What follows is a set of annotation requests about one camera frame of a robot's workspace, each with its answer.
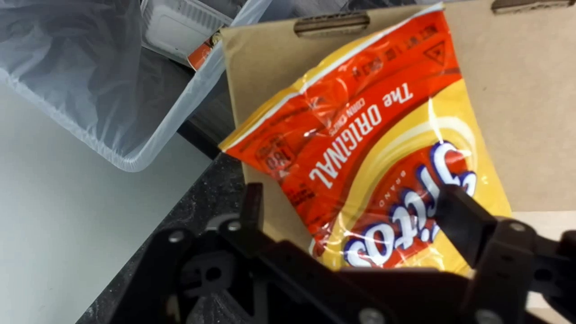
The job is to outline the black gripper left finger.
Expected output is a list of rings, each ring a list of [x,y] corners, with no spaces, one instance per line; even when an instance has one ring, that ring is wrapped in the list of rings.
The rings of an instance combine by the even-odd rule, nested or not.
[[[218,224],[218,235],[225,248],[258,280],[310,282],[314,278],[314,257],[290,237],[274,237],[263,228],[265,188],[249,183],[238,217]]]

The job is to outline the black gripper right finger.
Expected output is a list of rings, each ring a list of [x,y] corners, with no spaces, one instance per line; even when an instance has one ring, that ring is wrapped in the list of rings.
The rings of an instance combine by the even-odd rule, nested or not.
[[[528,291],[546,300],[576,300],[575,231],[560,240],[531,224],[490,213],[458,185],[440,194],[436,221],[476,269],[483,293],[521,300]]]

